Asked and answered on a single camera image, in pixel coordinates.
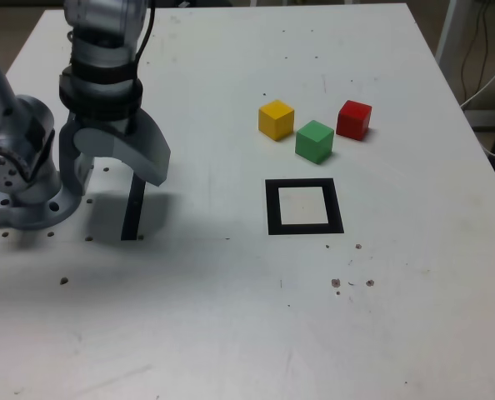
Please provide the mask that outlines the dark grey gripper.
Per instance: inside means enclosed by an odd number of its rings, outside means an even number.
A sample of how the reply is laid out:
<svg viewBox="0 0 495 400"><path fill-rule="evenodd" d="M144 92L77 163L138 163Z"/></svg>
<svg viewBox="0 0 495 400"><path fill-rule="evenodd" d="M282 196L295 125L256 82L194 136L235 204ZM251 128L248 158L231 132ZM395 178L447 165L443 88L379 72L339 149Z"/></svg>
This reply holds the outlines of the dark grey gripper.
<svg viewBox="0 0 495 400"><path fill-rule="evenodd" d="M74 113L59 133L62 183L75 196L88 188L95 158L115 158L147 183L159 187L168 175L170 148L158 125L144 111Z"/></svg>

